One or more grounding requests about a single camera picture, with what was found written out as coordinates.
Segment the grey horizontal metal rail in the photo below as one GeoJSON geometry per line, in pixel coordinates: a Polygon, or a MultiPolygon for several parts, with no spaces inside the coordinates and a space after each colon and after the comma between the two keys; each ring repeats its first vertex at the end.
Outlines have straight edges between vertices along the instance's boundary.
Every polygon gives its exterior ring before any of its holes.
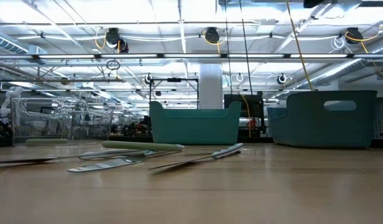
{"type": "Polygon", "coordinates": [[[104,82],[104,83],[110,83],[110,82],[121,82],[125,83],[127,82],[126,80],[122,79],[75,79],[75,80],[70,80],[70,79],[44,79],[44,80],[38,80],[38,79],[33,79],[33,80],[11,80],[11,79],[1,79],[0,82],[4,83],[9,83],[9,82],[26,82],[26,83],[52,83],[52,82],[60,82],[60,83],[71,83],[71,82],[104,82]]]}

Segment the white building pillar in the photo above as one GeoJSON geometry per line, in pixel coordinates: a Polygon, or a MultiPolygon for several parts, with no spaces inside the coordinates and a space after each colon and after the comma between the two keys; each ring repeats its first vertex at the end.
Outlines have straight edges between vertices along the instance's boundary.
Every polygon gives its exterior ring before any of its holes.
{"type": "Polygon", "coordinates": [[[201,109],[223,108],[223,71],[220,64],[200,64],[199,102],[201,109]]]}

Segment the long ceiling light strip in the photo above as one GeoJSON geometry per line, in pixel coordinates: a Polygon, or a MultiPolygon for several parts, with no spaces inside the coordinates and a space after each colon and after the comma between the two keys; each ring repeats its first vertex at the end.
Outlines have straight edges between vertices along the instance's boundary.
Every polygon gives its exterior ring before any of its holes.
{"type": "MultiPolygon", "coordinates": [[[[383,54],[302,54],[303,58],[311,59],[383,59],[383,54]]],[[[61,54],[61,55],[0,55],[0,60],[25,60],[25,59],[127,59],[127,58],[253,58],[253,59],[283,59],[300,58],[299,54],[61,54]]]]}

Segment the dark blue-green plastic bin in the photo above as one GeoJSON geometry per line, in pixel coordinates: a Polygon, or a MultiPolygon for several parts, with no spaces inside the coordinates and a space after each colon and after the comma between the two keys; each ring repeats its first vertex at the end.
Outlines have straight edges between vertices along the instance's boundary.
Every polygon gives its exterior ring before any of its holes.
{"type": "Polygon", "coordinates": [[[365,148],[374,135],[377,92],[310,91],[290,95],[285,107],[268,107],[276,144],[305,148],[365,148]]]}

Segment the teal plastic bin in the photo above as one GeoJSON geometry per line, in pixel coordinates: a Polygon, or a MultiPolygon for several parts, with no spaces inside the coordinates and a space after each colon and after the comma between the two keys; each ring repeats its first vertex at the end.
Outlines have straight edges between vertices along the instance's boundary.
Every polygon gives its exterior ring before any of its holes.
{"type": "Polygon", "coordinates": [[[165,109],[149,103],[152,138],[155,143],[181,145],[233,145],[238,141],[239,101],[226,109],[165,109]]]}

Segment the clear plastic container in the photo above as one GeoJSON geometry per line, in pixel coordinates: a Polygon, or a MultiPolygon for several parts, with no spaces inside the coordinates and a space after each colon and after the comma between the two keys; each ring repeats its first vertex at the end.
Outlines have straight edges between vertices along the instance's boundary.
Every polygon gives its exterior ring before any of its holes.
{"type": "Polygon", "coordinates": [[[76,98],[13,98],[13,142],[28,139],[106,140],[111,132],[113,110],[94,110],[76,98]]]}

